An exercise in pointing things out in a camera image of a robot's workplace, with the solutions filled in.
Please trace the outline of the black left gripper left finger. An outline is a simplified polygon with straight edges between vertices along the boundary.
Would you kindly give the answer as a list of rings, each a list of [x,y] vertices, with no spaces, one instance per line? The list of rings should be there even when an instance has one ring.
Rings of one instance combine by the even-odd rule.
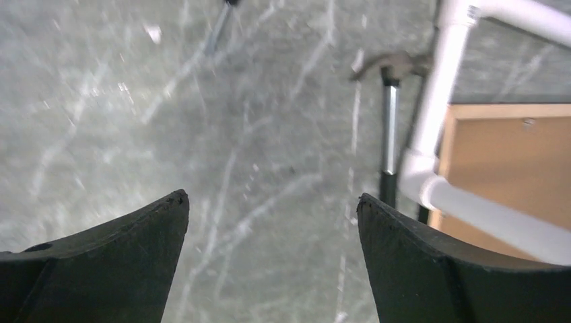
[[[106,223],[1,253],[2,322],[160,322],[189,224],[176,190]]]

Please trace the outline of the black wooden picture frame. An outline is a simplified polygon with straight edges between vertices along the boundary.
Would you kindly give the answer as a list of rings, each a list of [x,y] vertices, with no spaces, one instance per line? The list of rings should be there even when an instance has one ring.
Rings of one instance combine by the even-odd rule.
[[[510,215],[455,217],[432,211],[429,226],[519,258],[570,264],[570,105],[454,104],[438,173]]]

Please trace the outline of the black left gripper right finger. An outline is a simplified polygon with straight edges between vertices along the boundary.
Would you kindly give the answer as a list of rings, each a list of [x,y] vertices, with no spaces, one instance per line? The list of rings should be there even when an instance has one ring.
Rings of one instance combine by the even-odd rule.
[[[570,268],[462,242],[364,193],[358,231],[381,322],[569,322]]]

